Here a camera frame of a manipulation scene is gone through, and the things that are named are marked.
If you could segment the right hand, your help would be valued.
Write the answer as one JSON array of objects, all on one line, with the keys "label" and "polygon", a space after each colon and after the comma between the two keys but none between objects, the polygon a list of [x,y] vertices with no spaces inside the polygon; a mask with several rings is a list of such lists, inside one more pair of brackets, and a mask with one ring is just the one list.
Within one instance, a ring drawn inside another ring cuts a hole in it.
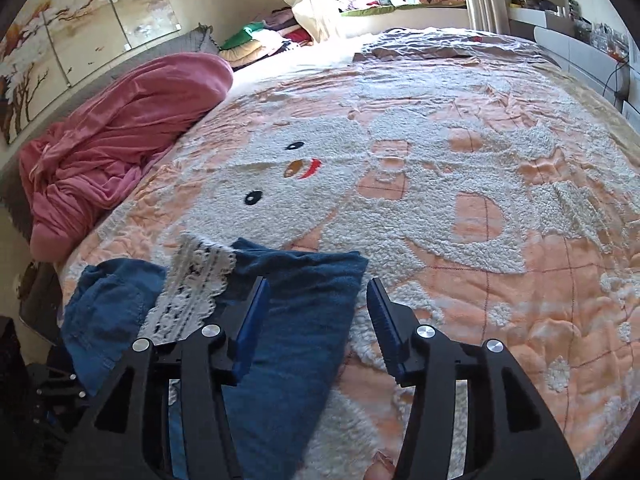
[{"label": "right hand", "polygon": [[363,480],[393,480],[395,470],[395,464],[387,455],[376,452],[364,473]]}]

